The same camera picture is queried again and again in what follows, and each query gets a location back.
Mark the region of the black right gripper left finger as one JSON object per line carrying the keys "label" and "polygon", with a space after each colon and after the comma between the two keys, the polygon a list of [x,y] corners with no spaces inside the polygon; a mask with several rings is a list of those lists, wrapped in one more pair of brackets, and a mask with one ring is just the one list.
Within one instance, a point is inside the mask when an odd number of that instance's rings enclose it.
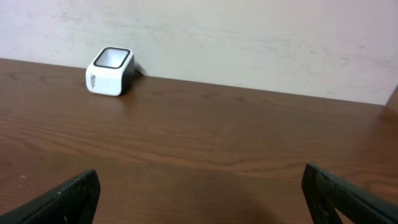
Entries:
{"label": "black right gripper left finger", "polygon": [[39,197],[1,215],[1,223],[88,223],[92,224],[101,187],[90,169]]}

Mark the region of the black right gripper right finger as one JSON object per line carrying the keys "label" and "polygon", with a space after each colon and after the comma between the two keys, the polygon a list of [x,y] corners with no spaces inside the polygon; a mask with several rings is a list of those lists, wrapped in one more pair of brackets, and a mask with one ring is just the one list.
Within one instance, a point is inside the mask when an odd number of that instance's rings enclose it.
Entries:
{"label": "black right gripper right finger", "polygon": [[314,224],[341,223],[341,212],[353,223],[397,224],[397,206],[314,164],[307,164],[302,191]]}

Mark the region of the white barcode scanner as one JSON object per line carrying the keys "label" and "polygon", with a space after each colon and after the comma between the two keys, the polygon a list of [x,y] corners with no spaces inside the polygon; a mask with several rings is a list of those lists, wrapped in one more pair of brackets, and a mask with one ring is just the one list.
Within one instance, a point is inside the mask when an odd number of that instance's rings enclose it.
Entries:
{"label": "white barcode scanner", "polygon": [[96,94],[122,95],[136,76],[134,53],[130,49],[105,47],[85,72],[87,89]]}

